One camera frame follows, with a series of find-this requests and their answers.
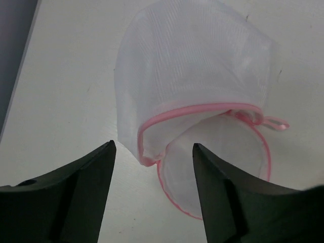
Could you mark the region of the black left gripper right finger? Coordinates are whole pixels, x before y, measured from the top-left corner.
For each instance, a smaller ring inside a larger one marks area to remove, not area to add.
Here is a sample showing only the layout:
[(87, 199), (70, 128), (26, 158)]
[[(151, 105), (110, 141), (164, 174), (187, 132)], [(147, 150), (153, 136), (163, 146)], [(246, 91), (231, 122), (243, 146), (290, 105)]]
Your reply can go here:
[(208, 242), (323, 242), (323, 186), (264, 181), (198, 143), (192, 156)]

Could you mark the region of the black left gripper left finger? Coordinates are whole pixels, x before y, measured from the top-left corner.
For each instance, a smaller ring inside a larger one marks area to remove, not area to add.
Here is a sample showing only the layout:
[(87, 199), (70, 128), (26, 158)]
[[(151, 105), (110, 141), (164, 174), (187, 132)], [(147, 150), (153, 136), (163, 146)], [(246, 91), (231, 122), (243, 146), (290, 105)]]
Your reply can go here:
[(97, 242), (115, 157), (109, 141), (49, 173), (1, 187), (1, 242)]

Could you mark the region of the white mesh laundry bag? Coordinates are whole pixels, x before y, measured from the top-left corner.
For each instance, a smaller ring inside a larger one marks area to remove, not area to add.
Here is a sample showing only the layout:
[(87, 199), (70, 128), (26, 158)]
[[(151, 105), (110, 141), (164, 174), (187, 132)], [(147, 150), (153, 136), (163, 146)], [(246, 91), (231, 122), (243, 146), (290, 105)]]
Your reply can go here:
[(114, 70), (117, 137), (183, 213), (201, 219), (192, 148), (269, 180), (271, 153), (259, 127), (274, 82), (275, 42), (219, 1), (157, 1), (139, 11)]

